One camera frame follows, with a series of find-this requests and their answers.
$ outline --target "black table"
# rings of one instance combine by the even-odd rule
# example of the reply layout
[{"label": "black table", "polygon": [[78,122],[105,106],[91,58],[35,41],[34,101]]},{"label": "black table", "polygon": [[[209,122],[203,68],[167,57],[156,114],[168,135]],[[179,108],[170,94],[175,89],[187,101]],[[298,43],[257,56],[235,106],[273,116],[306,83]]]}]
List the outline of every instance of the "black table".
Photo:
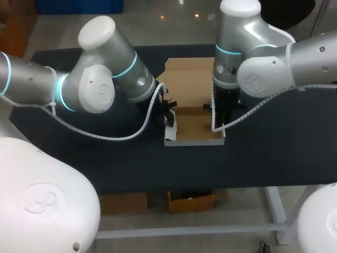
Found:
[{"label": "black table", "polygon": [[[214,45],[136,50],[158,76],[169,57],[209,57]],[[70,71],[80,53],[77,48],[38,52],[32,60]],[[258,103],[244,99],[249,108]],[[58,114],[77,127],[109,136],[133,133],[142,124],[142,117],[130,116],[133,105],[126,111],[113,107],[101,115]],[[106,142],[75,133],[39,109],[15,108],[11,121],[37,147],[83,173],[100,194],[335,182],[336,109],[334,89],[291,91],[228,129],[225,145],[216,147],[165,147],[164,129],[152,123],[134,140]]]}]

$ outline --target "white cable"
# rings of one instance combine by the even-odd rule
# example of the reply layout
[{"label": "white cable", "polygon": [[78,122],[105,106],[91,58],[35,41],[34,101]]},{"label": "white cable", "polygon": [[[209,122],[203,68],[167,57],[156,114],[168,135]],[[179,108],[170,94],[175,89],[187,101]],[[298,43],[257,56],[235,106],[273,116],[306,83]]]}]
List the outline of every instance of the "white cable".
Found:
[{"label": "white cable", "polygon": [[269,96],[268,98],[266,98],[265,100],[261,101],[259,104],[257,104],[253,109],[249,110],[249,112],[247,112],[246,114],[244,114],[243,116],[241,116],[240,118],[234,120],[231,123],[228,123],[226,125],[223,125],[219,128],[215,128],[215,101],[214,101],[214,83],[212,83],[212,132],[220,132],[222,130],[225,130],[227,128],[230,128],[236,124],[238,124],[239,122],[243,121],[244,119],[248,118],[250,115],[252,115],[254,112],[257,111],[257,109],[261,108],[263,105],[265,105],[268,101],[270,101],[271,99],[273,99],[274,97],[282,94],[283,92],[286,91],[290,91],[290,90],[294,90],[294,89],[298,89],[298,88],[324,88],[324,89],[337,89],[337,85],[335,84],[312,84],[312,85],[304,85],[304,86],[299,86],[299,87],[291,87],[288,89],[282,89],[278,92],[276,92],[275,94]]},{"label": "white cable", "polygon": [[100,140],[106,140],[106,141],[126,141],[126,140],[130,140],[130,139],[135,138],[136,136],[140,135],[144,131],[144,129],[146,128],[147,123],[148,123],[148,121],[150,119],[150,116],[151,116],[151,111],[152,111],[153,105],[155,103],[155,100],[157,98],[157,95],[158,95],[160,89],[162,89],[164,93],[167,92],[167,88],[166,88],[165,84],[160,83],[157,86],[157,88],[155,89],[155,91],[153,93],[153,96],[151,98],[150,105],[148,106],[146,118],[144,120],[144,123],[143,123],[142,127],[137,132],[135,132],[134,134],[132,134],[130,136],[127,136],[127,137],[120,137],[120,138],[105,137],[105,136],[101,136],[101,135],[97,135],[97,134],[92,134],[92,133],[88,133],[88,132],[85,132],[83,130],[80,130],[80,129],[78,129],[78,128],[76,128],[76,127],[68,124],[67,122],[63,121],[58,116],[54,115],[50,110],[48,110],[48,108],[46,106],[48,106],[50,104],[47,104],[45,106],[38,105],[38,104],[19,104],[19,103],[16,103],[16,102],[10,100],[9,98],[5,97],[4,95],[1,95],[1,94],[0,94],[0,98],[3,99],[3,100],[5,100],[7,103],[9,103],[9,104],[11,104],[13,106],[17,106],[17,107],[36,107],[36,108],[41,108],[43,111],[45,111],[46,113],[48,113],[49,115],[51,115],[54,119],[56,119],[59,123],[61,123],[65,127],[69,128],[69,129],[71,129],[71,130],[73,130],[73,131],[75,131],[77,133],[83,134],[85,136],[96,138],[96,139],[100,139]]},{"label": "white cable", "polygon": [[53,96],[52,96],[52,101],[51,103],[49,103],[49,105],[52,107],[52,112],[53,112],[53,115],[56,116],[56,102],[55,102],[55,99],[56,99],[56,94],[57,94],[57,74],[56,74],[56,71],[52,68],[52,67],[49,67],[49,66],[45,66],[47,67],[48,69],[50,69],[53,73],[53,77],[54,77],[54,84],[55,84],[55,87],[53,88]]}]

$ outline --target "cardboard box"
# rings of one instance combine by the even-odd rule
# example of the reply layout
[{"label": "cardboard box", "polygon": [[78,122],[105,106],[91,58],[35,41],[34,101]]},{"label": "cardboard box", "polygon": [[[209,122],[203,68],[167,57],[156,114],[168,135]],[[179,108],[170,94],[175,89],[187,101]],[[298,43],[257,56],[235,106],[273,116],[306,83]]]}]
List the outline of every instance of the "cardboard box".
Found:
[{"label": "cardboard box", "polygon": [[165,99],[177,101],[176,122],[165,128],[165,146],[223,145],[225,132],[213,133],[212,113],[203,109],[211,100],[214,58],[168,59],[157,79],[165,83]]},{"label": "cardboard box", "polygon": [[147,196],[142,193],[100,195],[101,215],[131,214],[147,211]]},{"label": "cardboard box", "polygon": [[0,23],[0,51],[22,57],[37,20],[34,0],[3,2],[3,8],[8,16]]},{"label": "cardboard box", "polygon": [[172,213],[199,212],[215,206],[213,191],[167,192],[168,207]]}]

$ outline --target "gray floor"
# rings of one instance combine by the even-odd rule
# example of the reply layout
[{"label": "gray floor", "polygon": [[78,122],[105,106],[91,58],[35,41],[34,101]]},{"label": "gray floor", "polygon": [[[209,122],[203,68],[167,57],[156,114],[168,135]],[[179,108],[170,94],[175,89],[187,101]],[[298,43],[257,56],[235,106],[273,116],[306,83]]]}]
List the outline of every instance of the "gray floor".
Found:
[{"label": "gray floor", "polygon": [[[179,0],[125,0],[124,14],[112,17],[132,45],[211,43],[215,41],[220,1],[183,0],[184,4],[180,5]],[[297,40],[310,35],[320,1],[306,20],[289,30]],[[336,28],[337,22],[331,21],[335,19],[336,12],[337,0],[333,0],[319,33]],[[39,17],[25,58],[30,59],[39,50],[78,47],[77,35],[81,27],[93,17],[95,15]],[[0,114],[8,116],[10,109],[0,104]],[[284,206],[289,211],[303,187],[281,187],[280,190]],[[229,195],[230,200],[226,202],[219,194],[218,206],[203,213],[170,215],[163,205],[158,205],[142,215],[102,217],[101,230],[270,222],[261,189],[230,189]],[[277,246],[274,234],[268,232],[101,240],[92,251],[256,253],[261,240],[271,243],[274,253],[301,252],[297,242],[290,246]]]}]

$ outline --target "cardboard box under table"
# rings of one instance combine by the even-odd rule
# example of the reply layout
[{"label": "cardboard box under table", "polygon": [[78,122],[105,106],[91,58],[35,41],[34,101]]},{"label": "cardboard box under table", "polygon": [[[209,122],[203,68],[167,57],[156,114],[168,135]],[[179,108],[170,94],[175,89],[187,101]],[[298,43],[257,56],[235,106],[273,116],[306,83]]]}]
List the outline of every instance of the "cardboard box under table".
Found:
[{"label": "cardboard box under table", "polygon": [[157,80],[165,83],[165,99],[177,101],[175,123],[165,127],[165,146],[223,145],[225,132],[213,133],[212,113],[203,109],[211,100],[214,58],[168,59]]}]

